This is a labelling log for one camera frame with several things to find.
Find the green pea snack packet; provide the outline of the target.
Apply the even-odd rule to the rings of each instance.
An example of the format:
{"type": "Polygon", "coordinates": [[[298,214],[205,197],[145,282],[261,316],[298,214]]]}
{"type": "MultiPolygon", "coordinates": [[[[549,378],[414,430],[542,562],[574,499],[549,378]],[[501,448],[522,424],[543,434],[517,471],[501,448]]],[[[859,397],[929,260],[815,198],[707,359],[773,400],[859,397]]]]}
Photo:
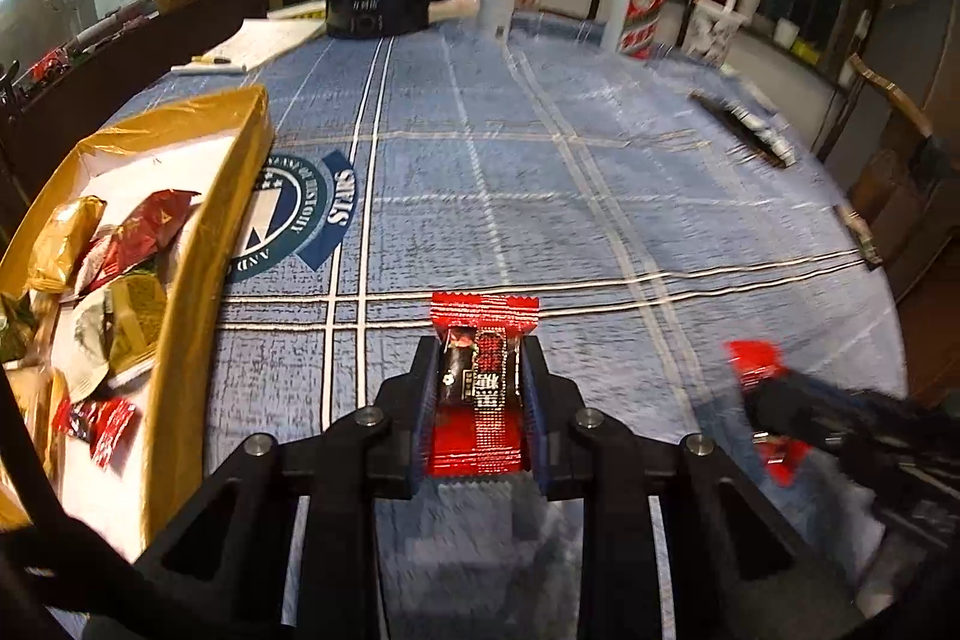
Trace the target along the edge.
{"type": "Polygon", "coordinates": [[[37,321],[32,313],[31,299],[23,294],[16,299],[10,294],[2,294],[0,301],[0,362],[21,360],[29,353],[37,321]]]}

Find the dark red snack packet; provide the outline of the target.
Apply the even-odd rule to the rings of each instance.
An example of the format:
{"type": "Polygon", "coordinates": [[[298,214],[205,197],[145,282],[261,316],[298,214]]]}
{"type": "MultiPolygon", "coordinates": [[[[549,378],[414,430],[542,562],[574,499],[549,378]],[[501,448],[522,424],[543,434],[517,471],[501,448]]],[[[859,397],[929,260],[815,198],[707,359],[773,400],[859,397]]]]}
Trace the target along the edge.
{"type": "Polygon", "coordinates": [[[80,292],[86,294],[106,286],[169,247],[189,218],[192,202],[198,196],[198,191],[179,188],[149,193],[107,236],[93,278],[80,286],[80,292]]]}

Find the olive gold snack packet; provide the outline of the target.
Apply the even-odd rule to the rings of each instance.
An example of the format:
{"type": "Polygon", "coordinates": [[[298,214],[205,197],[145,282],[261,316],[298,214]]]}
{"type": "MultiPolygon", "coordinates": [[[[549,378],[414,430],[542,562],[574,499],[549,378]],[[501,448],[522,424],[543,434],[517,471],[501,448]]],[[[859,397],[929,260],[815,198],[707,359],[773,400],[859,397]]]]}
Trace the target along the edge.
{"type": "Polygon", "coordinates": [[[106,292],[109,367],[119,375],[155,354],[166,314],[166,289],[153,271],[135,269],[109,283],[106,292]]]}

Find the wooden chair right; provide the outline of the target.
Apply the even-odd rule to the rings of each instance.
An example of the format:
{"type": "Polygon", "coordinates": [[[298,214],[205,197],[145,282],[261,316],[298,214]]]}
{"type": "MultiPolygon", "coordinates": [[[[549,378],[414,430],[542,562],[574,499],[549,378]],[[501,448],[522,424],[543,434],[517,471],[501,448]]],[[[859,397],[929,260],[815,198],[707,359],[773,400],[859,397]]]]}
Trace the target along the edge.
{"type": "Polygon", "coordinates": [[[817,159],[825,163],[835,152],[864,92],[884,101],[887,123],[878,136],[877,149],[835,213],[864,265],[885,269],[892,286],[903,294],[911,281],[895,266],[914,237],[923,232],[937,193],[958,181],[958,156],[937,136],[923,109],[895,81],[869,67],[859,53],[850,53],[844,68],[850,72],[850,81],[835,120],[817,149],[817,159]]]}

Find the black silver foil packet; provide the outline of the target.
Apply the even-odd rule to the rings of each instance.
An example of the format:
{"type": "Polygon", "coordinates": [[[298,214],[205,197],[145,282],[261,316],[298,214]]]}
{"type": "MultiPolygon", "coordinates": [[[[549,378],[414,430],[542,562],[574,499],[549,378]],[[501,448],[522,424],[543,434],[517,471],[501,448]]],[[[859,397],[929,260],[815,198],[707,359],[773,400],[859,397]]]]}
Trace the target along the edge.
{"type": "Polygon", "coordinates": [[[740,104],[709,96],[701,91],[692,91],[688,97],[693,103],[703,107],[711,117],[715,117],[732,135],[737,136],[747,148],[765,158],[771,166],[788,169],[796,163],[796,153],[786,136],[754,112],[740,104]]]}

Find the red black candy packet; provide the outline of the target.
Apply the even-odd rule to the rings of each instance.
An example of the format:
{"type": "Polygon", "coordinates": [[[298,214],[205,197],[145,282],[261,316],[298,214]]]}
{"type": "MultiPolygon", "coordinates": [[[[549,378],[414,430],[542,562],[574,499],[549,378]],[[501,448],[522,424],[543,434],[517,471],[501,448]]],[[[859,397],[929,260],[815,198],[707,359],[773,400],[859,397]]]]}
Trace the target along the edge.
{"type": "Polygon", "coordinates": [[[431,323],[441,342],[428,474],[480,479],[521,473],[523,339],[539,323],[539,301],[516,294],[436,292],[431,323]]]}

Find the white liquor bottle red label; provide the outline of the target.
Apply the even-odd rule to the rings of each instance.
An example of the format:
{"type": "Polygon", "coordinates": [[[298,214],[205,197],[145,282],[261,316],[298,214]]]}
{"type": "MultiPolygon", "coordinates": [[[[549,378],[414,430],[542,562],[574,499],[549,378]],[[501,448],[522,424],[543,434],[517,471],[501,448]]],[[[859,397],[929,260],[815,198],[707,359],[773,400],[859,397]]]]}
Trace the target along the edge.
{"type": "Polygon", "coordinates": [[[665,0],[612,0],[601,47],[605,52],[646,60],[651,57],[665,0]]]}

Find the white patterned paper cup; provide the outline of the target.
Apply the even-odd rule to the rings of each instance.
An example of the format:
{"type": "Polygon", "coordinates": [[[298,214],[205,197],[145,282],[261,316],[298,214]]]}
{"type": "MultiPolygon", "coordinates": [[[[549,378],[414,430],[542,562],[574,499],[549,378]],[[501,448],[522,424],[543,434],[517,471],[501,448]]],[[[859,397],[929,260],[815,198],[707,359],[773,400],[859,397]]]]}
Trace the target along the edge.
{"type": "Polygon", "coordinates": [[[739,0],[695,0],[692,16],[686,26],[682,50],[688,57],[722,67],[731,50],[732,41],[747,18],[737,11],[739,0]]]}

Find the blue plaid tablecloth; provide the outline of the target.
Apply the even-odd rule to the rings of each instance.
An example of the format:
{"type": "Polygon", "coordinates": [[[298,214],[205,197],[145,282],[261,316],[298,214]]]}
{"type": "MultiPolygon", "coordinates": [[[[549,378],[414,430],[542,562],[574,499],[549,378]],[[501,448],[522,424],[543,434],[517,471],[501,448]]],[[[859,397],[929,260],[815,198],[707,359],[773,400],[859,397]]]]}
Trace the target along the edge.
{"type": "Polygon", "coordinates": [[[885,276],[799,138],[775,167],[705,97],[753,109],[732,74],[630,62],[595,32],[521,19],[506,44],[462,21],[381,41],[316,39],[260,67],[275,143],[218,304],[195,477],[244,437],[311,437],[371,403],[428,335],[436,291],[540,304],[548,367],[635,434],[712,438],[856,599],[882,528],[833,458],[779,484],[729,357],[898,395],[885,276]]]}

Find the white notebook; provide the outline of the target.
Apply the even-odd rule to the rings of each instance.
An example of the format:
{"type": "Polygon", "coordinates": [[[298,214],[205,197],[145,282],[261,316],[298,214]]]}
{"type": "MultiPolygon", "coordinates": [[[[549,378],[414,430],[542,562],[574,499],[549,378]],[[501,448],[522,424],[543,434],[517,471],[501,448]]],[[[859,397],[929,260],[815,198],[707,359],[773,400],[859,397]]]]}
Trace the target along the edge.
{"type": "Polygon", "coordinates": [[[246,74],[316,39],[325,32],[322,19],[244,19],[226,41],[202,55],[231,58],[233,65],[172,65],[172,74],[246,74]]]}

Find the gold cardboard tray box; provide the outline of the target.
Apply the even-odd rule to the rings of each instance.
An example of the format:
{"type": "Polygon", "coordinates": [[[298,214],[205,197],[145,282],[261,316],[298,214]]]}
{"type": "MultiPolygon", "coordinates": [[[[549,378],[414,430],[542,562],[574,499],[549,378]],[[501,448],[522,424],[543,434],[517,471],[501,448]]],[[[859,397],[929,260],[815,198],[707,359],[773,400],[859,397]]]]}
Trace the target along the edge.
{"type": "Polygon", "coordinates": [[[2,383],[70,516],[135,559],[202,477],[213,330],[274,127],[225,89],[76,143],[2,260],[2,383]]]}

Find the golden yellow snack packet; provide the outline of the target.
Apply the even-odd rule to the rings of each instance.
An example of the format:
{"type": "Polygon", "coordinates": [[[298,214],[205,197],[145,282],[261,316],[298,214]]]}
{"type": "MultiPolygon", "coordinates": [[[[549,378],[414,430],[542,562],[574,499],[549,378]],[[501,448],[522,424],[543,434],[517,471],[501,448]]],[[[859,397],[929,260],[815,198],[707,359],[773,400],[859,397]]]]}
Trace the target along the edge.
{"type": "Polygon", "coordinates": [[[52,211],[29,255],[26,286],[31,291],[67,291],[76,263],[98,229],[104,211],[106,202],[94,195],[62,203],[52,211]]]}

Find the small red candy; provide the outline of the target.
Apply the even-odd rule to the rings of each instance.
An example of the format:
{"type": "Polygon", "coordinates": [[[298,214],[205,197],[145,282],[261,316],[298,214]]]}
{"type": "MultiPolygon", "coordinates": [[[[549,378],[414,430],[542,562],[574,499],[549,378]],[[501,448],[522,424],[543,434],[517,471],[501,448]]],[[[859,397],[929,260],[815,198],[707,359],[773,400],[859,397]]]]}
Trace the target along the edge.
{"type": "Polygon", "coordinates": [[[788,385],[791,372],[772,342],[736,339],[727,343],[727,353],[761,464],[778,486],[791,486],[811,450],[789,429],[796,408],[788,385]]]}

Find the white red snack packet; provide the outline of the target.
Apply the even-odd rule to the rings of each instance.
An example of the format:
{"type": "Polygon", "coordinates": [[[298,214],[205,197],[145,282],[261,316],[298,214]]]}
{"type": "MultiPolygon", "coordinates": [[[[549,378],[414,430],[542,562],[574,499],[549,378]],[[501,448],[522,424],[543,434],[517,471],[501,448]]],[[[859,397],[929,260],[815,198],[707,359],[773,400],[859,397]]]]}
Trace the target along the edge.
{"type": "Polygon", "coordinates": [[[68,314],[60,315],[53,342],[53,367],[64,376],[73,403],[93,395],[109,374],[108,323],[104,289],[91,292],[68,314]]]}

